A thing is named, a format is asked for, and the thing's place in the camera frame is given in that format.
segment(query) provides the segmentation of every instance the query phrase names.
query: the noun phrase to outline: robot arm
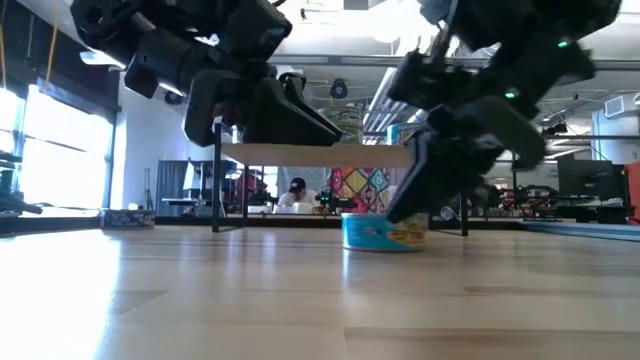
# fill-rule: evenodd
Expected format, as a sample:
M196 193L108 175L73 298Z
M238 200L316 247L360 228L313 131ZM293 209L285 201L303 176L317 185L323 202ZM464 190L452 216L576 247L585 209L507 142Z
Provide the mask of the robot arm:
M504 150L515 169L544 160L545 142L529 121L557 84L589 80L595 67L578 40L611 24L621 0L419 0L421 14L441 28L431 56L406 55L388 96L427 110L414 137L413 166L388 218L433 211L442 198L482 182ZM499 49L477 73L448 64L452 36L472 51Z
M214 117L244 130L244 142L329 146L341 132L276 79L267 63L291 23L267 0L74 0L80 38L126 65L127 88L151 98L158 86L187 96L186 136L213 144ZM219 39L215 46L196 38ZM291 134L291 127L300 129Z

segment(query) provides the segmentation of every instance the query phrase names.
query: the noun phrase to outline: can label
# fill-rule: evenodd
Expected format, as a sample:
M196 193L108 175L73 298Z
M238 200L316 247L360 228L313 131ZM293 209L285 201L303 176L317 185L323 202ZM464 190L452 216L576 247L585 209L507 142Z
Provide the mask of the can label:
M401 145L413 135L416 130L421 130L421 124L396 124L387 128L387 145Z
M416 215L398 224L384 217L346 217L343 245L347 248L377 251L411 251L426 243L426 216Z
M341 143L362 143L362 110L356 107L328 107L320 113L342 131Z

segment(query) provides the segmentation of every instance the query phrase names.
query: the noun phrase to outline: wooden shelf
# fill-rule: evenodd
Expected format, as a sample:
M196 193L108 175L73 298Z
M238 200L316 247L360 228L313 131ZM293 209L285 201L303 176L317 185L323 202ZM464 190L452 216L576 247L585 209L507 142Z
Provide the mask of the wooden shelf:
M222 144L223 158L262 166L408 168L402 145L335 144L331 147L273 144Z

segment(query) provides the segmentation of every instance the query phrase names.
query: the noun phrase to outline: person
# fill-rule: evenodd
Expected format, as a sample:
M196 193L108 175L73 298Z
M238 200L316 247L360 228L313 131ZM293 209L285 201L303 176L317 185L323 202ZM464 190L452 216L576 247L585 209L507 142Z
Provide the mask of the person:
M278 206L293 206L294 203L316 204L316 192L307 189L307 183L303 178L291 180L289 191L282 194Z

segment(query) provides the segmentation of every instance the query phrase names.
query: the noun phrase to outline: monitor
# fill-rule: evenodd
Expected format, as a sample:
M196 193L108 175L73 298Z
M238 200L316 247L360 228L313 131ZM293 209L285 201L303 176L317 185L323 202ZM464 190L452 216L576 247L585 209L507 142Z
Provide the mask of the monitor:
M602 201L624 197L622 179L611 161L559 159L558 182L562 196L597 196Z

